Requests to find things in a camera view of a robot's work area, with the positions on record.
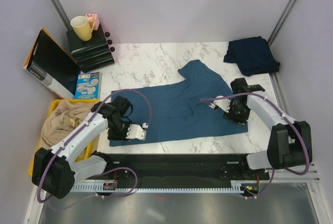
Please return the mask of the teal blue t-shirt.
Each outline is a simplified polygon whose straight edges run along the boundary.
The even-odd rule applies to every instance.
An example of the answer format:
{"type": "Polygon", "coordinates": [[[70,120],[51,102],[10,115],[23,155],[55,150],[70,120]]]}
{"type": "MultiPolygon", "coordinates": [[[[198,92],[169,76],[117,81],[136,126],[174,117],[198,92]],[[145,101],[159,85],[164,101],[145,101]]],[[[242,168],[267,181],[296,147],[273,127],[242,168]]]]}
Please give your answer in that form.
{"type": "Polygon", "coordinates": [[[110,146],[128,146],[201,137],[242,134],[240,126],[223,118],[222,110],[213,110],[204,98],[232,95],[222,77],[200,60],[188,62],[178,70],[183,81],[174,84],[121,91],[134,107],[128,110],[131,121],[141,124],[150,120],[145,140],[110,141],[110,146]]]}

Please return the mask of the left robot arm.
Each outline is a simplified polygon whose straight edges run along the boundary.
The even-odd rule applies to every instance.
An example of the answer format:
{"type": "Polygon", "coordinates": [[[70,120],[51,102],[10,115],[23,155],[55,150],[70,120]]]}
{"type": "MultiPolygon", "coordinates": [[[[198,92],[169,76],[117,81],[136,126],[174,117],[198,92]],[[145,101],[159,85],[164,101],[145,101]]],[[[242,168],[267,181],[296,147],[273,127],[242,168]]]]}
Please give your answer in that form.
{"type": "Polygon", "coordinates": [[[122,117],[130,108],[131,103],[122,96],[116,96],[111,103],[99,102],[65,139],[48,150],[39,148],[36,151],[32,183],[37,186],[38,202],[48,200],[47,197],[41,198],[42,191],[62,199],[82,180],[95,176],[103,179],[112,177],[114,166],[107,162],[105,155],[96,153],[82,161],[76,159],[94,138],[107,129],[125,140],[130,125],[122,121],[122,117]]]}

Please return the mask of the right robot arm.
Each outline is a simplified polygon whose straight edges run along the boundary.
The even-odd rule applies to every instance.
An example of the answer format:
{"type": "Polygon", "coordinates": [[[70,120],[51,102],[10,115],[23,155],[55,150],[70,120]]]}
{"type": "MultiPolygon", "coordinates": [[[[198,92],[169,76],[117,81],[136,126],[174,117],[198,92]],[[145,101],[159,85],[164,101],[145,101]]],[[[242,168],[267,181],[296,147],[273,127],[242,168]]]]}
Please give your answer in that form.
{"type": "Polygon", "coordinates": [[[257,169],[264,168],[305,175],[312,162],[310,125],[295,120],[272,103],[261,85],[248,85],[244,78],[237,78],[230,85],[234,97],[226,97],[229,106],[224,118],[244,126],[253,111],[271,132],[267,149],[248,154],[247,161],[238,166],[239,175],[250,179],[257,169]]]}

